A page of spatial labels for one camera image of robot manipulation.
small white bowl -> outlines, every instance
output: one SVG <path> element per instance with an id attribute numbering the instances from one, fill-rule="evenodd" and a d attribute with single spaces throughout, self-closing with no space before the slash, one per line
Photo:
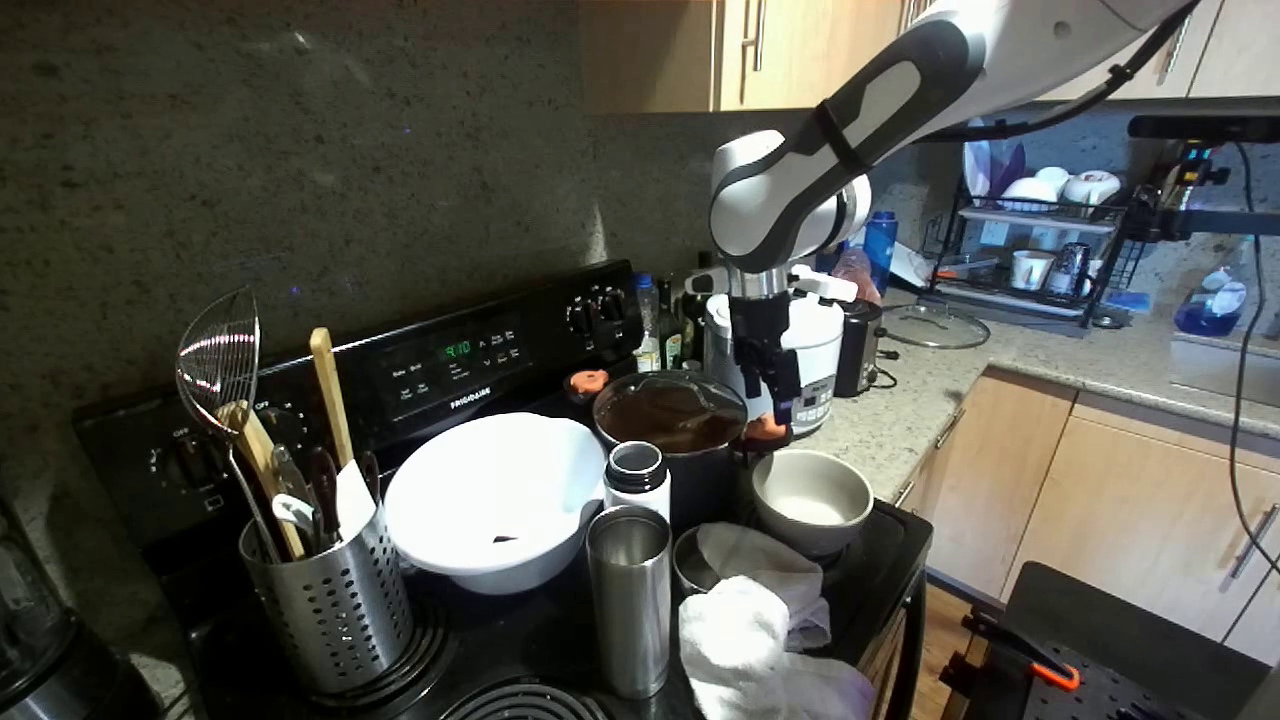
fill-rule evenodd
<path id="1" fill-rule="evenodd" d="M 752 470 L 761 524 L 810 562 L 839 556 L 870 517 L 874 495 L 859 471 L 810 449 L 780 449 Z"/>

utensil holder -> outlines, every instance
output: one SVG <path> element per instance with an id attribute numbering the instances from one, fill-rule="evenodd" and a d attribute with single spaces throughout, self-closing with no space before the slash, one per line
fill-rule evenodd
<path id="1" fill-rule="evenodd" d="M 349 544 L 285 565 L 243 524 L 241 562 L 309 697 L 361 701 L 405 662 L 415 630 L 380 517 Z"/>

coffee maker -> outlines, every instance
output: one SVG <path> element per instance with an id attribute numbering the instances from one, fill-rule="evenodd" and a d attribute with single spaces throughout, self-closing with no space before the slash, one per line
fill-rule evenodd
<path id="1" fill-rule="evenodd" d="M 158 718 L 140 674 L 59 606 L 13 513 L 0 503 L 0 718 Z"/>

pot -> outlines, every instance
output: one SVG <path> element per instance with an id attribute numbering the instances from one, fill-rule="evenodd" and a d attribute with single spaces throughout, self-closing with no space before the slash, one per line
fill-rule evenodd
<path id="1" fill-rule="evenodd" d="M 707 521 L 743 521 L 748 405 L 694 371 L 634 371 L 591 399 L 607 449 L 647 439 L 670 470 L 670 533 Z"/>

cabinet door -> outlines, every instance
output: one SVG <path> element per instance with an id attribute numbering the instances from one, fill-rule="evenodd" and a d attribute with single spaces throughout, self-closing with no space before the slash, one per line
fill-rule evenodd
<path id="1" fill-rule="evenodd" d="M 707 114 L 711 0 L 581 0 L 581 68 L 591 114 Z"/>
<path id="2" fill-rule="evenodd" d="M 1280 96 L 1277 0 L 1218 0 L 1190 96 Z"/>
<path id="3" fill-rule="evenodd" d="M 1004 594 L 1071 399 L 1071 387 L 1010 371 L 974 382 L 922 478 L 920 517 L 932 521 L 937 573 Z"/>
<path id="4" fill-rule="evenodd" d="M 899 26 L 899 0 L 725 0 L 721 107 L 810 107 Z"/>
<path id="5" fill-rule="evenodd" d="M 1113 96 L 1113 101 L 1179 101 L 1190 92 L 1218 0 L 1201 0 L 1185 30 Z M 1090 72 L 1051 88 L 1042 101 L 1077 101 L 1107 79 L 1113 63 L 1122 63 L 1145 39 L 1107 57 Z"/>
<path id="6" fill-rule="evenodd" d="M 1254 521 L 1280 500 L 1271 449 L 1239 454 Z M 1234 565 L 1243 533 L 1215 428 L 1084 398 L 1042 481 L 1019 562 L 1042 562 L 1211 640 L 1248 606 L 1262 567 Z"/>

